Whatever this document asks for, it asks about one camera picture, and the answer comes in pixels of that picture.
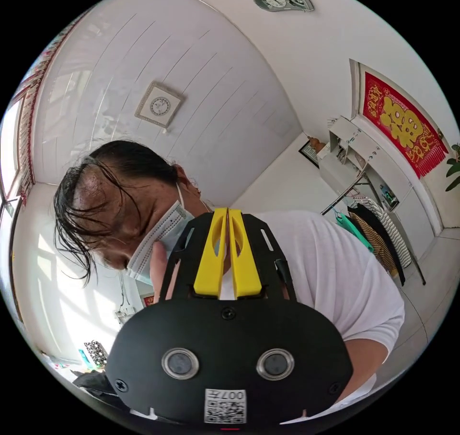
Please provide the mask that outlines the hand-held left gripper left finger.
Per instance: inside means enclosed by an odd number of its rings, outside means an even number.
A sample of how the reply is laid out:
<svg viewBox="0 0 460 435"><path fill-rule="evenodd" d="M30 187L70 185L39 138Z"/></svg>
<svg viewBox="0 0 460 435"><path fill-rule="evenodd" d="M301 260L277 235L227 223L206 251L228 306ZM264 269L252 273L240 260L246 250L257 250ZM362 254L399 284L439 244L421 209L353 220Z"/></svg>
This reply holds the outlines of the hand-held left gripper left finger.
<svg viewBox="0 0 460 435"><path fill-rule="evenodd" d="M194 291L198 296L219 296L226 256L225 240L227 208L217 208L206 214L205 240L197 269Z"/></svg>

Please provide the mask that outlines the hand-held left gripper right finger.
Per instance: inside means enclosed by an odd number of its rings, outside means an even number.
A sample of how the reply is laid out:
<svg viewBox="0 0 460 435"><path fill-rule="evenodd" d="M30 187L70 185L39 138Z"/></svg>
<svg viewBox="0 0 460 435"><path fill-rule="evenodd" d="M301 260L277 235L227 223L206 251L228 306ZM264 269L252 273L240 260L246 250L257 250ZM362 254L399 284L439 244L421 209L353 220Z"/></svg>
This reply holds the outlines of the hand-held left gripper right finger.
<svg viewBox="0 0 460 435"><path fill-rule="evenodd" d="M258 296L262 290L259 273L240 210L228 210L230 259L236 299Z"/></svg>

